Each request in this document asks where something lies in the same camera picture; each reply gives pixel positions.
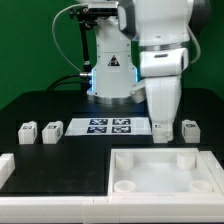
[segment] white paper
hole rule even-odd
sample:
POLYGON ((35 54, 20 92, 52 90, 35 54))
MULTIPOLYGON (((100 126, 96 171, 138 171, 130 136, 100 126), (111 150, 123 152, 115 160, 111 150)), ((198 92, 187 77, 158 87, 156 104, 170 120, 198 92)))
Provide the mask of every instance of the white paper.
POLYGON ((72 119, 65 136, 151 135, 147 117, 72 119))

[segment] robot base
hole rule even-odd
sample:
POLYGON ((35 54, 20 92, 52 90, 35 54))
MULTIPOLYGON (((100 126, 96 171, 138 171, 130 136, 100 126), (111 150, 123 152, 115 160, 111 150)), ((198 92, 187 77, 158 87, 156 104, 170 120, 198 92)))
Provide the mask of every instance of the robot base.
POLYGON ((87 92, 88 100, 100 104, 107 105, 118 105, 118 104, 133 104, 133 100, 131 96, 129 97, 120 97, 120 98, 109 98, 109 97, 100 97, 97 95, 93 95, 91 92, 87 92))

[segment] green backdrop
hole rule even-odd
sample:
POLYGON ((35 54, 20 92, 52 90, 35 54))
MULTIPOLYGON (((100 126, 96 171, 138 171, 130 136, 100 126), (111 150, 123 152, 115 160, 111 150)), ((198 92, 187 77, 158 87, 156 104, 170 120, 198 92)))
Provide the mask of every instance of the green backdrop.
MULTIPOLYGON (((54 80, 76 73, 57 51, 51 34, 55 15, 75 3, 74 0, 0 0, 0 108, 23 92, 45 90, 54 80)), ((211 3, 212 17, 198 36, 202 57, 184 72, 183 86, 208 88, 224 99, 224 1, 211 0, 211 3)), ((58 20, 56 32, 66 55, 82 68, 77 21, 64 14, 58 20)), ((94 31, 88 33, 93 65, 94 37, 94 31)), ((134 64, 138 64, 137 55, 134 43, 134 64)))

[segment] white block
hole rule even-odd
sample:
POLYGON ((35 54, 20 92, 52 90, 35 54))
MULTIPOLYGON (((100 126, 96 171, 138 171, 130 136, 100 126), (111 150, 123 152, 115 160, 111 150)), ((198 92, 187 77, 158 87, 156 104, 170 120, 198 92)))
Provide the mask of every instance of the white block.
POLYGON ((13 170, 15 169, 15 161, 13 154, 3 154, 0 157, 0 189, 4 186, 13 170))
POLYGON ((195 121, 182 121, 182 135, 186 143, 200 143, 201 130, 195 121))
POLYGON ((18 132, 19 144, 33 144, 37 137, 37 123, 31 121, 29 123, 23 123, 18 132))
POLYGON ((63 135, 63 123, 61 121, 50 122, 42 131, 44 144, 56 144, 63 135))

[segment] table surface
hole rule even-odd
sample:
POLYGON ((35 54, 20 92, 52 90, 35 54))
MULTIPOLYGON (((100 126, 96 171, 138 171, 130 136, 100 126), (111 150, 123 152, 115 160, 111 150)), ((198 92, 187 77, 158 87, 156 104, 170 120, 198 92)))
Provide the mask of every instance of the table surface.
POLYGON ((224 101, 210 90, 184 89, 174 123, 175 139, 154 144, 152 136, 63 136, 56 145, 42 144, 41 131, 62 121, 64 132, 72 118, 146 117, 147 105, 101 105, 79 91, 36 91, 19 96, 0 111, 0 154, 14 153, 16 169, 0 196, 105 196, 112 148, 197 147, 224 162, 224 101), (197 121, 200 144, 186 144, 181 122, 197 121), (19 145, 22 123, 36 121, 34 145, 19 145))

